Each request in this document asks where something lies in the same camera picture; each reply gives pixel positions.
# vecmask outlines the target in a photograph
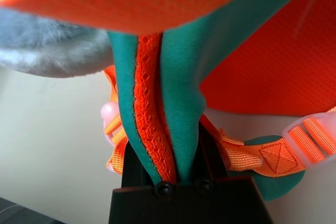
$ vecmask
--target black screw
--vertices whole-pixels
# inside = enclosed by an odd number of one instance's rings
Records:
[[[154,187],[154,192],[159,198],[170,198],[175,192],[175,187],[168,182],[160,182]]]
[[[214,184],[208,179],[198,179],[195,182],[195,187],[203,196],[209,195],[214,191]]]

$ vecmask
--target teal fabric strip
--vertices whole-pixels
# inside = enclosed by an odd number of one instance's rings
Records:
[[[198,142],[198,121],[205,109],[199,84],[288,1],[234,0],[205,17],[164,33],[161,89],[181,181],[189,180]]]
[[[138,37],[115,32],[108,32],[108,35],[113,51],[123,127],[143,167],[151,176],[153,182],[157,184],[161,181],[161,177],[142,144],[134,117],[134,76]]]

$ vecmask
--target white plastic buckle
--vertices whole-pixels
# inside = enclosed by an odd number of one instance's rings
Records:
[[[294,139],[289,135],[289,132],[294,129],[297,126],[300,126],[303,124],[303,121],[308,118],[315,118],[321,126],[325,129],[325,131],[333,138],[336,139],[336,112],[332,113],[316,113],[312,115],[307,115],[302,118],[297,119],[295,122],[288,125],[282,132],[283,139],[288,143],[288,145],[291,147],[293,152],[296,154],[296,156],[299,158],[299,160],[302,162],[302,164],[308,169],[311,167],[321,166],[326,163],[329,163],[331,161],[334,161],[336,159],[336,154],[333,154],[331,156],[328,156],[324,153],[326,158],[316,164],[313,164],[310,162],[310,160],[307,158],[307,156],[303,153],[303,151],[299,148],[299,146],[296,144]]]

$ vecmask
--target teal fabric edge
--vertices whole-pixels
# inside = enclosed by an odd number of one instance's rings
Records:
[[[134,76],[138,37],[111,31],[108,32],[108,36],[113,51],[119,109],[123,127],[143,167],[152,178],[154,184],[157,184],[162,179],[141,141],[134,117]]]
[[[290,0],[233,0],[194,22],[165,31],[161,49],[164,112],[178,179],[187,182],[205,101],[202,80]]]
[[[262,136],[245,142],[245,145],[265,144],[274,142],[280,138],[280,136]],[[266,177],[252,170],[244,172],[229,171],[228,173],[231,177],[246,175],[251,176],[255,181],[263,199],[265,201],[270,201],[291,191],[303,179],[305,171],[278,178]]]

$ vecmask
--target gray plush fabric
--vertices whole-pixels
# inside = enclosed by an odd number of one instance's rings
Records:
[[[64,78],[95,73],[112,64],[105,31],[0,8],[0,65]]]
[[[75,38],[90,30],[92,29],[0,8],[1,48],[44,47]]]

